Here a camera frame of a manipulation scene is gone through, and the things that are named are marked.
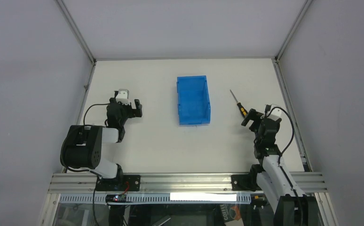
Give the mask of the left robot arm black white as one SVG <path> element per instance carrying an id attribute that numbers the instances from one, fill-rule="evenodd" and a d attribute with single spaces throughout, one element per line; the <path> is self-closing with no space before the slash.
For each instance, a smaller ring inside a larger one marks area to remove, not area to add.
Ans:
<path id="1" fill-rule="evenodd" d="M 60 163 L 71 172 L 90 172 L 100 179 L 123 179 L 122 167 L 102 157 L 104 144 L 123 141 L 125 123 L 131 118 L 142 117 L 139 99 L 129 100 L 129 90 L 119 89 L 105 103 L 104 125 L 71 125 L 60 149 Z"/>

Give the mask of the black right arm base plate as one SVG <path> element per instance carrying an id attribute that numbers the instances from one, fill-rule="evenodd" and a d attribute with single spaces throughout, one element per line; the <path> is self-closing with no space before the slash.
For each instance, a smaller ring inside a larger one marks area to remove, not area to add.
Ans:
<path id="1" fill-rule="evenodd" d="M 234 174 L 230 178 L 232 191 L 261 191 L 257 184 L 257 173 Z"/>

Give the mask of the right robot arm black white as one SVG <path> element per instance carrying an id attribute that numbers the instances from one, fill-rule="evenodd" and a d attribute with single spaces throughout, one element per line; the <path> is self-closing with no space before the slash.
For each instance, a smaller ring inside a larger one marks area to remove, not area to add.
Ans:
<path id="1" fill-rule="evenodd" d="M 247 190 L 260 188 L 274 212 L 275 226 L 317 226 L 319 208 L 315 197 L 307 195 L 299 187 L 285 166 L 282 151 L 276 144 L 280 130 L 281 113 L 286 110 L 267 105 L 265 113 L 241 108 L 242 126 L 252 122 L 249 129 L 254 133 L 254 156 L 259 164 L 252 165 L 248 173 Z"/>

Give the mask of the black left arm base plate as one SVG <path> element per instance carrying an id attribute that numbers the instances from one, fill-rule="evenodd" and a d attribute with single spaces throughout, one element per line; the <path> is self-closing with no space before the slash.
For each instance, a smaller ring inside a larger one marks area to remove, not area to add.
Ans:
<path id="1" fill-rule="evenodd" d="M 122 193 L 125 190 L 130 192 L 140 191 L 141 176 L 134 174 L 127 174 L 119 178 L 107 179 L 101 178 L 97 179 L 95 190 L 103 192 L 119 192 Z"/>

